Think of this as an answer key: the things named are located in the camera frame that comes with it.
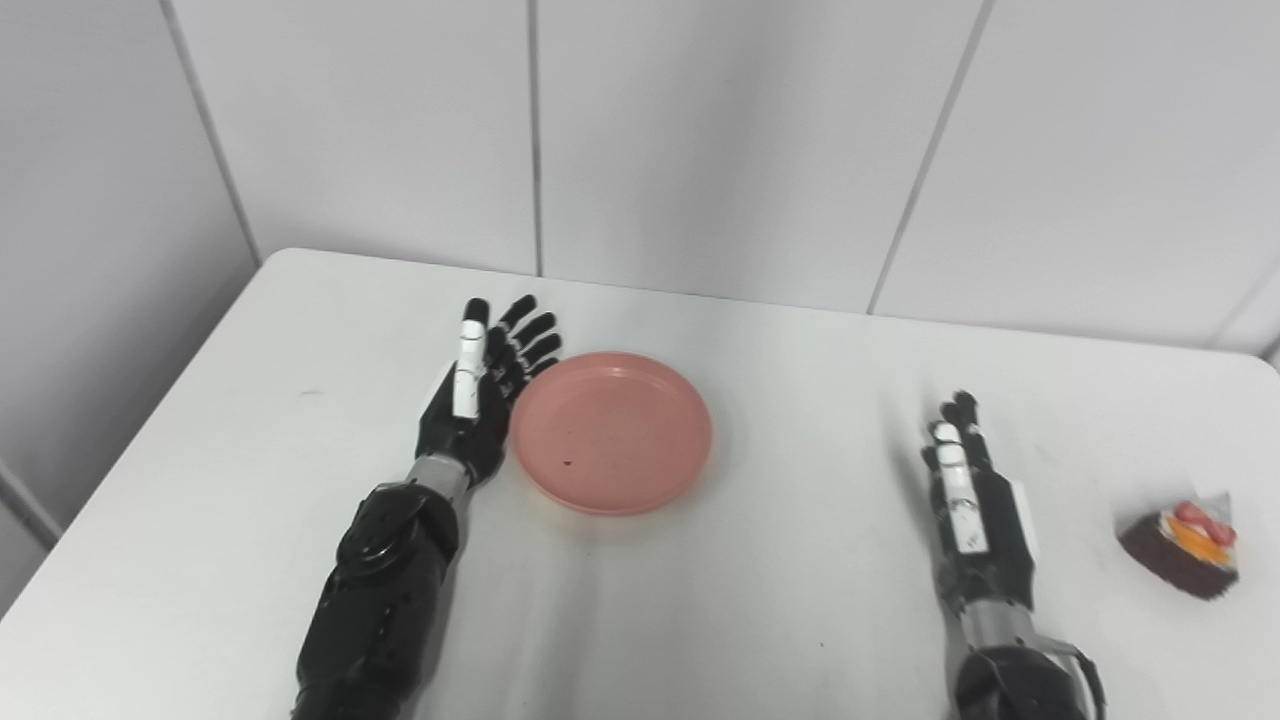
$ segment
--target robotic hand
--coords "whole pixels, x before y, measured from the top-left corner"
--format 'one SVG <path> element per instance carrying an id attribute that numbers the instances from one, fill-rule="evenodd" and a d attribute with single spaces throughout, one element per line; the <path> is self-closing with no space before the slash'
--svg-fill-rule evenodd
<path id="1" fill-rule="evenodd" d="M 298 656 L 293 720 L 394 720 L 417 687 L 436 596 L 458 551 L 458 501 L 503 459 L 511 410 L 556 363 L 561 338 L 517 300 L 493 328 L 474 299 L 458 361 L 419 421 L 413 466 L 378 486 L 338 543 L 337 566 Z"/>
<path id="2" fill-rule="evenodd" d="M 1025 502 L 991 466 L 977 401 L 957 392 L 942 405 L 942 418 L 929 428 L 933 445 L 922 455 L 942 538 L 938 589 L 969 643 L 955 684 L 961 720 L 1103 720 L 1106 698 L 1093 662 L 1036 633 Z M 1073 664 L 1079 674 L 1069 671 Z"/>

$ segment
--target black forearm casing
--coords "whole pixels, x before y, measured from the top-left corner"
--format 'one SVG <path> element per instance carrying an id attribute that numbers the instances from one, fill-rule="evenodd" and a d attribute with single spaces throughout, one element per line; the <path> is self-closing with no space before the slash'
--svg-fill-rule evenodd
<path id="1" fill-rule="evenodd" d="M 381 486 L 360 503 L 298 656 L 293 720 L 399 715 L 457 548 L 457 515 L 428 488 Z"/>

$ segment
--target palm of robotic hand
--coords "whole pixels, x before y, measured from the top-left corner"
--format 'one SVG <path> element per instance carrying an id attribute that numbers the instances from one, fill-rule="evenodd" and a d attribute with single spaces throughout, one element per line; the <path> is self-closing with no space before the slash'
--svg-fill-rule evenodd
<path id="1" fill-rule="evenodd" d="M 553 355 L 561 347 L 556 315 L 543 313 L 529 319 L 536 307 L 534 296 L 526 295 L 486 328 L 488 302 L 472 299 L 467 304 L 462 357 L 449 368 L 422 413 L 415 457 L 444 455 L 457 460 L 467 469 L 468 487 L 498 471 L 516 398 L 539 373 L 556 364 Z"/>

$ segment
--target black robotic finger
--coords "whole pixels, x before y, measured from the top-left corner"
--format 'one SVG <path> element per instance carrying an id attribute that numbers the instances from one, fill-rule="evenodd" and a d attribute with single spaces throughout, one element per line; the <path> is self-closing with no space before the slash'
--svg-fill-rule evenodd
<path id="1" fill-rule="evenodd" d="M 511 336 L 512 343 L 516 346 L 516 352 L 522 348 L 529 347 L 535 340 L 541 337 L 544 333 L 549 332 L 556 327 L 556 315 L 552 313 L 543 313 L 541 315 L 529 320 L 524 328 L 521 328 L 516 334 Z"/>
<path id="2" fill-rule="evenodd" d="M 526 315 L 538 307 L 538 300 L 532 295 L 526 295 L 520 300 L 511 304 L 511 307 L 498 318 L 498 328 L 502 328 L 508 336 L 515 332 L 516 325 L 525 319 Z"/>
<path id="3" fill-rule="evenodd" d="M 942 405 L 942 418 L 960 432 L 960 443 L 964 446 L 969 465 L 978 470 L 991 470 L 987 441 L 982 437 L 982 428 L 978 425 L 978 401 L 961 389 L 955 393 L 951 402 Z"/>
<path id="4" fill-rule="evenodd" d="M 559 360 L 557 360 L 554 357 L 544 357 L 544 359 L 539 360 L 538 364 L 534 365 L 529 370 L 529 379 L 531 380 L 531 379 L 536 378 L 538 375 L 545 373 L 547 369 L 550 368 L 552 365 L 554 365 L 556 363 L 559 363 Z"/>
<path id="5" fill-rule="evenodd" d="M 922 447 L 920 457 L 924 460 L 924 464 L 929 468 L 931 473 L 938 471 L 938 454 L 933 447 Z"/>
<path id="6" fill-rule="evenodd" d="M 553 352 L 559 350 L 561 345 L 563 343 L 561 342 L 559 334 L 552 333 L 526 347 L 525 351 L 517 356 L 517 363 L 520 363 L 520 366 L 525 370 L 525 377 L 532 378 L 532 369 L 547 357 L 550 357 Z"/>

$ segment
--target white finger segment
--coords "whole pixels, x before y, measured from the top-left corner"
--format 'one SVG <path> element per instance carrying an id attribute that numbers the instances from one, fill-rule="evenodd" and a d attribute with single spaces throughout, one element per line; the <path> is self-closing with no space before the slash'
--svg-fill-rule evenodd
<path id="1" fill-rule="evenodd" d="M 956 550 L 961 555 L 988 552 L 987 528 L 982 523 L 978 492 L 969 474 L 969 457 L 959 442 L 960 432 L 950 423 L 938 423 L 933 428 L 933 439 L 937 442 L 938 474 L 942 477 Z"/>
<path id="2" fill-rule="evenodd" d="M 453 373 L 453 415 L 476 419 L 480 416 L 480 377 L 484 374 L 484 323 L 462 320 L 458 348 L 458 366 Z"/>

